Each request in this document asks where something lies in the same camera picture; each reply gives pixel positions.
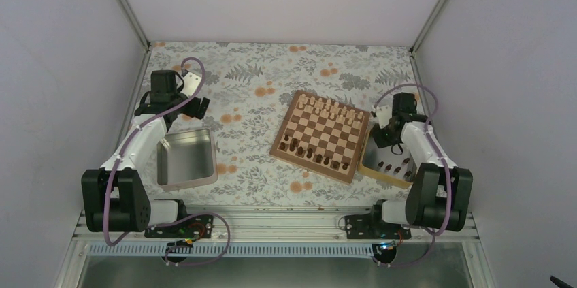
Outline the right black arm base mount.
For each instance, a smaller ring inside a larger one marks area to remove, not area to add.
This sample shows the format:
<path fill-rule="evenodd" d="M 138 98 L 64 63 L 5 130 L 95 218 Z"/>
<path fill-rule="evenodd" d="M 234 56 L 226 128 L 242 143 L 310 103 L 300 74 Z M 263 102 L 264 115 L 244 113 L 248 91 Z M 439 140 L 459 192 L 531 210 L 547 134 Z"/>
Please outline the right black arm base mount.
<path fill-rule="evenodd" d="M 375 263 L 393 263 L 398 247 L 404 242 L 405 229 L 399 224 L 385 223 L 380 216 L 352 214 L 337 220 L 338 229 L 346 233 L 349 240 L 381 239 L 372 243 L 372 259 Z"/>

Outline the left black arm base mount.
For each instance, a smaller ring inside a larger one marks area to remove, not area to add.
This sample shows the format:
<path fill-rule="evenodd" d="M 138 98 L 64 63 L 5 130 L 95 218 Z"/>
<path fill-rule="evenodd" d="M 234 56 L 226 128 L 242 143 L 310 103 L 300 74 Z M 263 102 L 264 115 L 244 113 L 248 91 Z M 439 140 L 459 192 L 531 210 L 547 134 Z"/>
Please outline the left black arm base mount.
<path fill-rule="evenodd" d="M 173 246 L 181 246 L 181 249 L 172 251 L 172 254 L 187 253 L 194 243 L 200 239 L 211 238 L 214 217 L 201 215 L 171 227 L 154 227 L 144 232 L 146 238 L 167 238 L 173 242 L 167 244 L 167 250 Z"/>

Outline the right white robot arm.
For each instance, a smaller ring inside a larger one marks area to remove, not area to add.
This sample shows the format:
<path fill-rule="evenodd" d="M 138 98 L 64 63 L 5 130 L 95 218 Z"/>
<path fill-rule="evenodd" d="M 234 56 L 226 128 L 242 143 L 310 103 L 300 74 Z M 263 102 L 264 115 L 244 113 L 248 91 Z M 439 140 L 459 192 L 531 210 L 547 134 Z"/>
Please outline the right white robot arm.
<path fill-rule="evenodd" d="M 406 200 L 384 200 L 380 213 L 369 219 L 369 231 L 376 238 L 387 237 L 395 225 L 426 227 L 436 234 L 461 231 L 465 225 L 472 173 L 447 156 L 430 118 L 419 114 L 416 107 L 413 93 L 396 93 L 388 110 L 376 108 L 373 112 L 378 124 L 370 135 L 376 146 L 400 146 L 416 166 Z"/>

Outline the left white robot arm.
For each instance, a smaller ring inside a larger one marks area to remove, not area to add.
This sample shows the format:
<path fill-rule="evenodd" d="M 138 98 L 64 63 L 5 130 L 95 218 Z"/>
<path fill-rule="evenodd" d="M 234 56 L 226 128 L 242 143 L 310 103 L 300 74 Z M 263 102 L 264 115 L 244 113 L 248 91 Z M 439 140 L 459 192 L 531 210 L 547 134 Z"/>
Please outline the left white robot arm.
<path fill-rule="evenodd" d="M 127 136 L 113 155 L 81 178 L 86 226 L 91 232 L 144 231 L 162 223 L 173 237 L 184 235 L 189 218 L 174 199 L 151 199 L 140 172 L 180 114 L 202 118 L 210 103 L 198 97 L 204 74 L 156 70 L 134 112 Z"/>

